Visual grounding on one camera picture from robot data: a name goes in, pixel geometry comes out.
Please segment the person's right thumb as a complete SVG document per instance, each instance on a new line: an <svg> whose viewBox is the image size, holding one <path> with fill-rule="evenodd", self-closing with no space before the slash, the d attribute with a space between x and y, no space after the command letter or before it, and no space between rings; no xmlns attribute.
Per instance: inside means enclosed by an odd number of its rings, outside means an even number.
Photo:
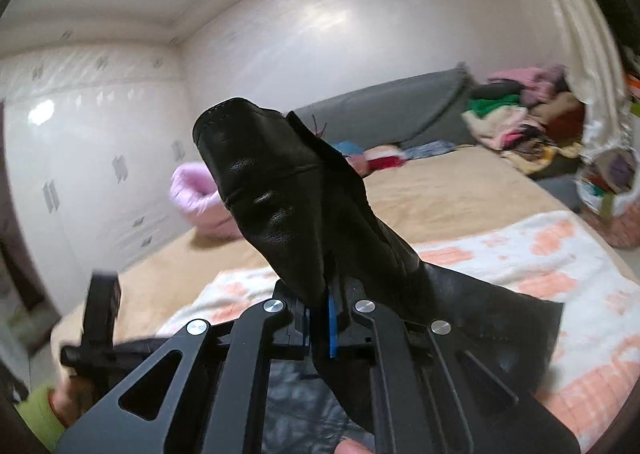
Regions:
<svg viewBox="0 0 640 454"><path fill-rule="evenodd" d="M373 452L361 443L345 438L336 446L334 454L373 454Z"/></svg>

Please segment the person's left hand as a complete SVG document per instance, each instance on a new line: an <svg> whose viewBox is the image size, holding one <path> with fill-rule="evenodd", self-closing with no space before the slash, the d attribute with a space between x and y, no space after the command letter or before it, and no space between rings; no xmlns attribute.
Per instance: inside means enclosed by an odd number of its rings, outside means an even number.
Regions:
<svg viewBox="0 0 640 454"><path fill-rule="evenodd" d="M66 377L48 390L48 401L56 419L70 428L96 403L96 388L87 378Z"/></svg>

